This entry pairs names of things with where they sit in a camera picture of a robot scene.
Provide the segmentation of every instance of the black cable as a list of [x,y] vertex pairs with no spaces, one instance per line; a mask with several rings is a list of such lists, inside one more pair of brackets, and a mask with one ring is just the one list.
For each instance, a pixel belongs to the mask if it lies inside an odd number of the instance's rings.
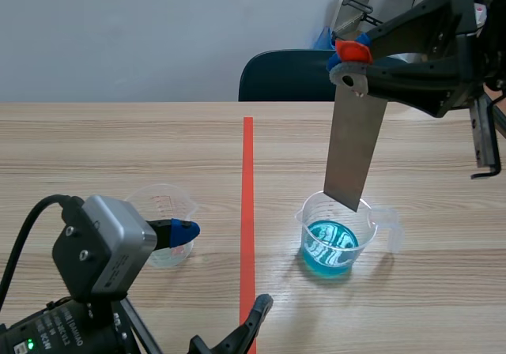
[[2,277],[2,282],[0,283],[0,311],[2,310],[3,303],[6,300],[7,291],[9,290],[10,281],[13,279],[17,261],[19,260],[23,246],[25,245],[28,234],[30,230],[32,230],[32,226],[34,225],[35,221],[48,206],[57,203],[63,206],[62,204],[64,204],[69,199],[70,196],[64,196],[62,194],[53,194],[52,196],[47,196],[46,198],[43,198],[37,202],[30,213],[26,216],[25,222],[23,223],[23,226],[17,235],[13,249],[10,252],[9,261],[7,261],[6,269]]

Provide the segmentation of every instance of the metal plate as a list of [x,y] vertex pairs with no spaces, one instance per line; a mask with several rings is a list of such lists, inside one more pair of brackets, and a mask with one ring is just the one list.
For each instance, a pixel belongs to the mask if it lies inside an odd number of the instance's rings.
[[323,191],[357,211],[387,101],[338,86]]

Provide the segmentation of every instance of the black chair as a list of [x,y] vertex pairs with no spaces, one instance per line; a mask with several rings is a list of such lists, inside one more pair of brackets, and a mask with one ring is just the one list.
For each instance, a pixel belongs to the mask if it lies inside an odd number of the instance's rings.
[[[333,50],[268,51],[255,56],[240,78],[239,101],[334,101],[327,62]],[[395,66],[399,59],[378,64]]]

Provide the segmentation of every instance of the wooden table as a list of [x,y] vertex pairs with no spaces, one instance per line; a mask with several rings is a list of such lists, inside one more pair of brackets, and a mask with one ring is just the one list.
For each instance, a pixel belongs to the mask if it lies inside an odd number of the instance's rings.
[[[391,104],[364,197],[395,207],[402,253],[385,236],[340,281],[300,263],[293,214],[323,187],[332,104],[0,105],[0,266],[23,219],[54,193],[125,198],[172,183],[200,205],[191,256],[146,266],[131,299],[166,353],[209,345],[239,319],[243,116],[255,121],[257,293],[274,308],[259,353],[499,353],[506,349],[506,174],[476,170],[465,111],[437,120]],[[503,138],[500,145],[505,152]],[[5,323],[66,294],[51,260],[59,208],[38,221],[1,314]]]

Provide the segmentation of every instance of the empty measuring cup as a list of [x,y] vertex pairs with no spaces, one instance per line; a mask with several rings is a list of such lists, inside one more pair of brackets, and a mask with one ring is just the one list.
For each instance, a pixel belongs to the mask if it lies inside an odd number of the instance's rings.
[[[154,184],[135,191],[126,199],[146,220],[177,218],[190,220],[197,204],[181,188],[171,184]],[[154,251],[148,263],[154,267],[172,267],[184,260],[193,248],[193,241],[178,247]]]
[[390,229],[387,248],[398,253],[404,230],[393,209],[374,209],[364,200],[357,212],[317,192],[295,215],[302,224],[304,260],[318,274],[333,276],[351,269],[379,229]]

